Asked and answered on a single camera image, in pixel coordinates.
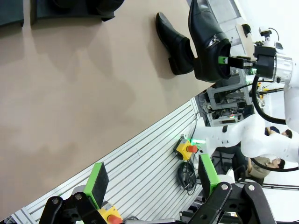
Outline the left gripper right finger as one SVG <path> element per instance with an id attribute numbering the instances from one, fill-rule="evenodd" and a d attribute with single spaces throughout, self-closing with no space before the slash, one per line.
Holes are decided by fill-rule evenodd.
<path id="1" fill-rule="evenodd" d="M 208 154 L 199 155 L 198 174 L 205 202 L 191 217 L 190 224 L 218 224 L 234 212 L 242 224 L 275 224 L 269 203 L 256 182 L 243 187 L 221 182 Z"/>

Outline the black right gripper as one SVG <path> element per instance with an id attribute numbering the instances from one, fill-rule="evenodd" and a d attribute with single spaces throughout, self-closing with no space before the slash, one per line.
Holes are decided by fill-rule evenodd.
<path id="1" fill-rule="evenodd" d="M 273 47 L 255 46 L 254 57 L 257 59 L 255 65 L 250 57 L 244 56 L 219 56 L 218 63 L 239 69 L 254 67 L 258 77 L 271 79 L 273 78 L 275 56 L 276 50 Z"/>

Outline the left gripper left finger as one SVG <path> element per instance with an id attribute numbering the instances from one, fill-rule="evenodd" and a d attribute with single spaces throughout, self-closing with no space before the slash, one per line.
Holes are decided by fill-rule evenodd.
<path id="1" fill-rule="evenodd" d="M 41 224 L 104 224 L 99 213 L 109 183 L 104 163 L 95 163 L 87 183 L 82 191 L 72 194 L 67 199 L 60 196 L 50 197 L 43 209 Z"/>

